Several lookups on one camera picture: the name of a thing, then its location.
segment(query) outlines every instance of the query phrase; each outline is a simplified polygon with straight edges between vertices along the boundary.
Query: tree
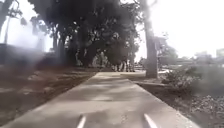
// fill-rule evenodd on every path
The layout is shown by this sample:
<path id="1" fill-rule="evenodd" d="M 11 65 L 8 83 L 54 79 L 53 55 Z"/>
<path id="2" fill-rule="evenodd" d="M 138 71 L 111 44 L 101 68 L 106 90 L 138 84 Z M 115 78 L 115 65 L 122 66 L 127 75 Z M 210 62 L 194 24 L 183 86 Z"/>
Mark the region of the tree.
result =
<path id="1" fill-rule="evenodd" d="M 127 60 L 127 53 L 134 50 L 131 47 L 138 36 L 137 4 L 121 4 L 119 0 L 54 0 L 51 7 L 43 9 L 37 1 L 29 1 L 51 30 L 54 49 L 59 49 L 61 58 L 67 43 L 69 58 L 77 56 L 83 66 L 88 66 L 97 54 L 112 50 L 114 44 L 123 49 L 130 47 L 125 57 L 122 52 L 110 54 L 117 56 L 111 57 L 116 61 Z"/>
<path id="2" fill-rule="evenodd" d="M 175 64 L 178 58 L 176 50 L 167 44 L 166 37 L 155 37 L 158 67 L 161 69 L 163 65 Z"/>
<path id="3" fill-rule="evenodd" d="M 146 36 L 146 48 L 147 48 L 147 66 L 146 66 L 146 77 L 148 78 L 157 78 L 158 69 L 157 69 L 157 52 L 156 46 L 153 39 L 152 24 L 151 24 L 151 14 L 150 9 L 153 5 L 157 3 L 157 0 L 154 1 L 151 5 L 148 5 L 147 0 L 139 0 L 142 11 L 144 13 L 144 29 Z"/>

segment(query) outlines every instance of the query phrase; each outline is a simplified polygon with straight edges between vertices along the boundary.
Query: concrete path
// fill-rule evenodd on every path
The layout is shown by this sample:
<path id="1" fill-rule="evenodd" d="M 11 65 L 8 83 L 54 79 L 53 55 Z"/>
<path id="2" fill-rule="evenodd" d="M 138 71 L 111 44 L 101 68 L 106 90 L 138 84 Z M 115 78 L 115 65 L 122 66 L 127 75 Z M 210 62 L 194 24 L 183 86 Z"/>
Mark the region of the concrete path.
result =
<path id="1" fill-rule="evenodd" d="M 98 73 L 78 87 L 26 113 L 3 128 L 149 128 L 147 113 L 159 128 L 199 128 L 119 73 Z"/>

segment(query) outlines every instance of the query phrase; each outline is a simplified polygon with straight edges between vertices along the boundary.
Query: tree trunk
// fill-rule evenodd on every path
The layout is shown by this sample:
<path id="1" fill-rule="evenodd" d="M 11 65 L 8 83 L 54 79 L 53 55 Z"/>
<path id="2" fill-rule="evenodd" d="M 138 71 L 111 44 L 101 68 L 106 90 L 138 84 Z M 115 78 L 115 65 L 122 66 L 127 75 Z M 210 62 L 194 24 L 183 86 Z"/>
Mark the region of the tree trunk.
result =
<path id="1" fill-rule="evenodd" d="M 2 35 L 2 26 L 6 20 L 6 16 L 9 12 L 9 7 L 11 6 L 13 0 L 5 0 L 2 5 L 2 10 L 0 10 L 0 36 Z"/>
<path id="2" fill-rule="evenodd" d="M 55 52 L 57 52 L 58 47 L 58 29 L 53 31 L 53 49 Z"/>
<path id="3" fill-rule="evenodd" d="M 141 8 L 144 11 L 144 27 L 146 36 L 146 48 L 147 48 L 147 66 L 146 66 L 146 77 L 157 78 L 157 51 L 155 42 L 153 40 L 152 25 L 150 21 L 150 7 L 147 4 L 147 0 L 140 0 Z"/>

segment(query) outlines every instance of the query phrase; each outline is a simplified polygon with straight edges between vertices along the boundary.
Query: pavement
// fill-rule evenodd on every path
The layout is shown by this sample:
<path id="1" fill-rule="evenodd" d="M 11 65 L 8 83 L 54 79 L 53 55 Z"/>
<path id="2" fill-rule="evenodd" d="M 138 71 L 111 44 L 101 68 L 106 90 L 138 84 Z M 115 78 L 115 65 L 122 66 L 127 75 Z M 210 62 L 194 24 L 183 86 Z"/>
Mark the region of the pavement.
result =
<path id="1" fill-rule="evenodd" d="M 27 112 L 2 128 L 150 128 L 147 114 L 158 128 L 199 128 L 121 73 L 102 72 L 52 101 Z"/>

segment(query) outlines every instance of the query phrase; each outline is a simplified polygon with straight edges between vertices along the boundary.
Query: vegetation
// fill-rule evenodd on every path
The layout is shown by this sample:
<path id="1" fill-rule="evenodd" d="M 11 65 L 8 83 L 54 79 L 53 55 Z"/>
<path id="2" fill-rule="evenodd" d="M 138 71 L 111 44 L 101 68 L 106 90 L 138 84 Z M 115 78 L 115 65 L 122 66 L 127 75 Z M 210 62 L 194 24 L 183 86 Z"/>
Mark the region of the vegetation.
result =
<path id="1" fill-rule="evenodd" d="M 29 2 L 39 13 L 38 17 L 32 18 L 33 25 L 39 25 L 40 20 L 45 21 L 47 28 L 41 28 L 51 34 L 58 62 L 75 65 L 80 61 L 87 67 L 94 57 L 103 53 L 108 65 L 128 67 L 129 64 L 133 67 L 135 52 L 138 51 L 136 25 L 142 23 L 138 3 L 53 0 L 52 6 L 45 7 L 43 4 L 47 5 L 49 1 Z"/>

